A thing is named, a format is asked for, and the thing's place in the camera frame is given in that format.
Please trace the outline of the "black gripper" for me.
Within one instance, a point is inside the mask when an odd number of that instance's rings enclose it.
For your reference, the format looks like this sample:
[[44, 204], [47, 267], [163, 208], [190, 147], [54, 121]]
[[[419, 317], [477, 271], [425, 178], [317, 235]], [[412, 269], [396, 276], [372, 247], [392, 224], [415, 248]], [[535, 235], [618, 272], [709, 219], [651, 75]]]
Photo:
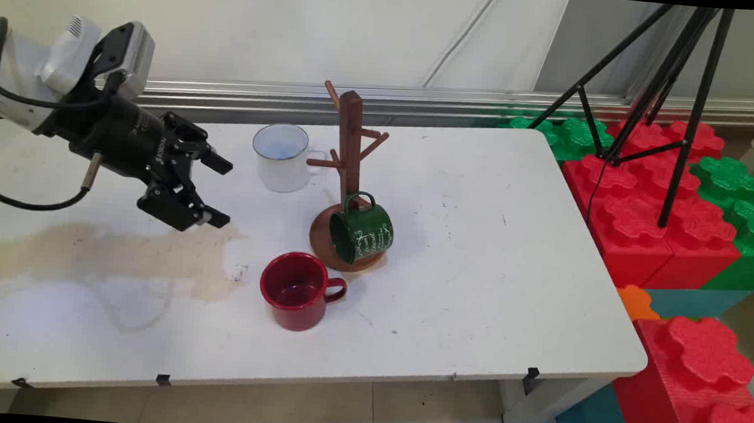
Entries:
[[115, 94], [97, 108], [53, 110], [42, 122], [41, 134], [66, 139], [69, 150], [87, 160], [99, 152], [104, 167], [148, 183], [136, 206], [178, 231], [201, 224], [215, 228], [230, 224], [228, 215], [195, 191], [175, 191], [165, 185], [179, 185], [171, 156], [199, 160], [222, 175], [234, 169], [209, 144], [206, 130], [179, 114], [166, 112], [157, 117]]

